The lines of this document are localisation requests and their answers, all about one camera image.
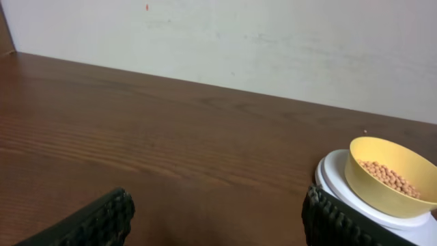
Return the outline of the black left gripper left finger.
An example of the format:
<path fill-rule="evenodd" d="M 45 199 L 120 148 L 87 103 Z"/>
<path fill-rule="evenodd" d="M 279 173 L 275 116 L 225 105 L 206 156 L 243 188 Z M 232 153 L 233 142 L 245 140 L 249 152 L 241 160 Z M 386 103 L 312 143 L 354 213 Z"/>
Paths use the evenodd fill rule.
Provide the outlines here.
<path fill-rule="evenodd" d="M 116 246 L 131 231 L 135 204 L 131 194 L 116 188 L 18 246 Z"/>

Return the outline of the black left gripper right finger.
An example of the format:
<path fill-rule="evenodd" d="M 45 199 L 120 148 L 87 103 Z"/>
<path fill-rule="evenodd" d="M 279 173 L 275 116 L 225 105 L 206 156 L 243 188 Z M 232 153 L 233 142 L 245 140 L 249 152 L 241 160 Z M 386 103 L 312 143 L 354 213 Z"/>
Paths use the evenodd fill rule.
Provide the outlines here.
<path fill-rule="evenodd" d="M 310 246 L 414 246 L 312 184 L 301 213 Z"/>

